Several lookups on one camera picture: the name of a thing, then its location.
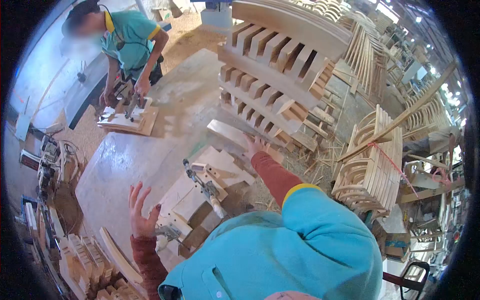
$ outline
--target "hand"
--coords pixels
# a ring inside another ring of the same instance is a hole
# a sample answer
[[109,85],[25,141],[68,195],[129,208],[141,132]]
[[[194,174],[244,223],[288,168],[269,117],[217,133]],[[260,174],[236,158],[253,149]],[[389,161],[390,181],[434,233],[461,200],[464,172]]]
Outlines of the hand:
[[245,152],[243,155],[248,157],[248,159],[252,160],[252,157],[260,151],[267,152],[268,148],[270,148],[270,144],[267,143],[264,139],[261,139],[259,136],[255,136],[255,141],[252,141],[252,139],[246,135],[245,133],[243,134],[245,137],[245,140],[247,140],[248,143],[248,151]]
[[140,77],[133,87],[136,93],[143,99],[150,91],[150,80],[148,77]]
[[100,95],[100,105],[110,106],[110,100],[108,96],[112,93],[112,89],[106,88],[103,90],[103,93]]
[[158,220],[160,209],[162,205],[158,204],[150,212],[148,219],[142,217],[142,207],[144,206],[145,198],[148,196],[151,187],[148,187],[138,198],[138,194],[143,187],[143,183],[139,182],[136,187],[130,186],[128,194],[128,203],[130,208],[130,225],[132,226],[132,233],[134,238],[138,237],[152,237],[154,236],[155,223]]

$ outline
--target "workbench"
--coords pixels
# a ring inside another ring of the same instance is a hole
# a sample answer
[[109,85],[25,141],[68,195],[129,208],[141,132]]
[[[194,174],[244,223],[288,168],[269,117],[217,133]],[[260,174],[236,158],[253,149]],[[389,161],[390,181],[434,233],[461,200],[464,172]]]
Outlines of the workbench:
[[185,172],[184,158],[194,161],[209,144],[241,156],[241,150],[234,145],[222,144],[220,138],[207,134],[212,119],[253,133],[248,125],[219,106],[217,77],[222,64],[215,53],[201,49],[165,74],[148,94],[154,100],[153,105],[159,107],[152,135],[108,133],[78,182],[75,194],[84,220],[100,243],[103,241],[99,230],[106,227],[130,263],[133,261],[127,201],[130,185],[143,181],[144,187],[152,187],[142,211],[143,216],[148,216],[150,209]]

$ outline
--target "wooden slat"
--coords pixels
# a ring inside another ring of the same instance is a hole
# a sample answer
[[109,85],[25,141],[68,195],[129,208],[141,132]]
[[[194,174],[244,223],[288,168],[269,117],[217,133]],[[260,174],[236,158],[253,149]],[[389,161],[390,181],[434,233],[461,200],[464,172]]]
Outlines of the wooden slat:
[[431,85],[428,91],[412,107],[407,108],[397,118],[395,118],[393,122],[388,124],[388,126],[384,128],[382,131],[380,131],[379,133],[376,133],[374,136],[372,136],[370,139],[363,142],[362,144],[358,145],[352,151],[349,151],[348,153],[345,153],[344,155],[342,155],[338,159],[338,161],[343,161],[352,156],[357,155],[358,153],[365,150],[368,147],[369,143],[377,141],[381,137],[385,136],[387,133],[391,132],[394,128],[401,125],[409,116],[417,112],[417,110],[430,99],[430,97],[440,88],[440,86],[445,82],[445,80],[452,74],[455,68],[456,68],[456,63],[455,62],[450,63],[450,65],[446,68],[442,76],[440,76],[440,78],[437,79]]
[[463,178],[460,178],[460,179],[452,182],[451,184],[441,186],[438,189],[423,190],[421,192],[418,192],[417,193],[418,198],[414,193],[411,193],[411,194],[408,194],[408,195],[403,195],[402,198],[400,199],[400,202],[401,203],[407,203],[407,202],[412,202],[412,201],[416,201],[416,200],[425,199],[425,198],[428,198],[428,197],[433,197],[433,196],[436,196],[436,195],[440,195],[440,194],[444,194],[446,192],[456,190],[459,187],[462,187],[464,185],[465,185],[465,180]]

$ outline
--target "teal shirt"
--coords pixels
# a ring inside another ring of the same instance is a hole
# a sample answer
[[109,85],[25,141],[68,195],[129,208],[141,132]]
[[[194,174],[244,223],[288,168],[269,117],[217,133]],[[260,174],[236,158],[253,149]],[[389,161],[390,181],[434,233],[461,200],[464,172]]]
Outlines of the teal shirt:
[[[108,36],[101,38],[102,51],[120,62],[125,77],[131,74],[137,80],[150,57],[151,39],[160,30],[160,25],[139,11],[113,12],[111,15],[105,11],[105,25]],[[125,45],[118,50],[122,41]]]
[[252,212],[222,223],[158,290],[165,299],[162,285],[176,286],[185,300],[261,300],[287,290],[377,299],[381,284],[382,258],[367,227],[318,187],[301,184],[287,194],[282,215]]

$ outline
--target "wooden stick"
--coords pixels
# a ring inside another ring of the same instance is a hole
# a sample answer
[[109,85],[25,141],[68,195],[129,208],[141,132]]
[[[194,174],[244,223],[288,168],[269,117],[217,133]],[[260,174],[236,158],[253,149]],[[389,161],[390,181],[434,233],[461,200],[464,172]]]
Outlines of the wooden stick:
[[303,173],[303,175],[307,174],[307,172],[310,171],[310,170],[313,168],[313,166],[315,166],[315,164],[316,164],[317,162],[318,162],[318,161],[315,160],[315,161],[313,162],[313,164],[312,164],[310,167],[308,167],[308,169]]

